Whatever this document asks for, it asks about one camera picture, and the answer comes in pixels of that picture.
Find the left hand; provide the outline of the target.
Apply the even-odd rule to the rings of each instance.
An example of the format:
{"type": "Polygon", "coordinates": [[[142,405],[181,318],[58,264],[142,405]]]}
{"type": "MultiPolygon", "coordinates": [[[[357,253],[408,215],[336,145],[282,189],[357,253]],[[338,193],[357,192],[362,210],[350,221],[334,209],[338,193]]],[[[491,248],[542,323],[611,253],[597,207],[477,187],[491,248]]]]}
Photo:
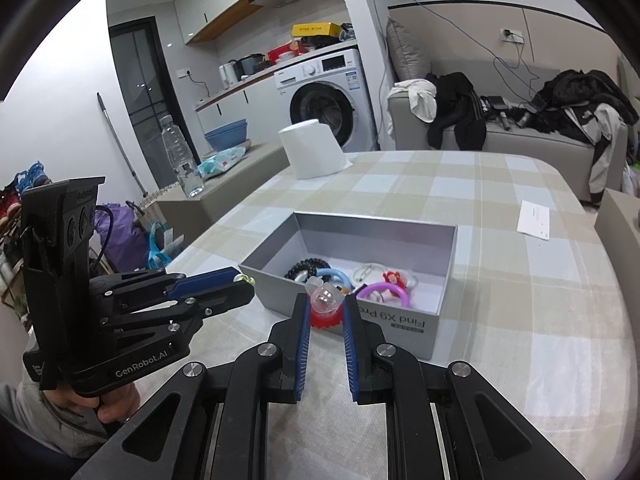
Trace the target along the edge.
{"type": "Polygon", "coordinates": [[[78,415],[85,410],[93,411],[102,424],[126,422],[140,408],[140,393],[135,384],[124,385],[102,396],[84,398],[69,385],[58,386],[55,390],[44,390],[48,401],[60,408],[78,415]]]}

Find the white cloth on sofa arm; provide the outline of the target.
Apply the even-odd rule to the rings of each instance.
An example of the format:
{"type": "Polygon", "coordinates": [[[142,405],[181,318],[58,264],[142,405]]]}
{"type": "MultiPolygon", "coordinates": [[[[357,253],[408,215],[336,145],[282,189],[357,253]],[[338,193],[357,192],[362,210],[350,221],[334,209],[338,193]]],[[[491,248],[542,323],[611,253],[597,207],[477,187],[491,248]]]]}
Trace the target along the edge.
{"type": "Polygon", "coordinates": [[[387,101],[395,96],[405,96],[409,100],[411,113],[421,122],[434,122],[437,115],[437,88],[431,81],[419,78],[396,82],[388,92],[387,101]]]}

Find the black clothes on sofa arm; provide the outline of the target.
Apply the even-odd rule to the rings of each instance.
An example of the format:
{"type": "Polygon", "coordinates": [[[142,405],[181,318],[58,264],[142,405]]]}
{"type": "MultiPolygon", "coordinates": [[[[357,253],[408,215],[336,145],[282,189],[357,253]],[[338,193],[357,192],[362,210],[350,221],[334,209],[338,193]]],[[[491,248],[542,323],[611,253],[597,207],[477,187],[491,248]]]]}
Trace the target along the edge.
{"type": "Polygon", "coordinates": [[[442,76],[429,74],[427,80],[436,87],[436,117],[427,128],[430,148],[440,150],[444,131],[454,128],[454,140],[460,151],[481,151],[487,130],[480,97],[464,73],[442,76]]]}

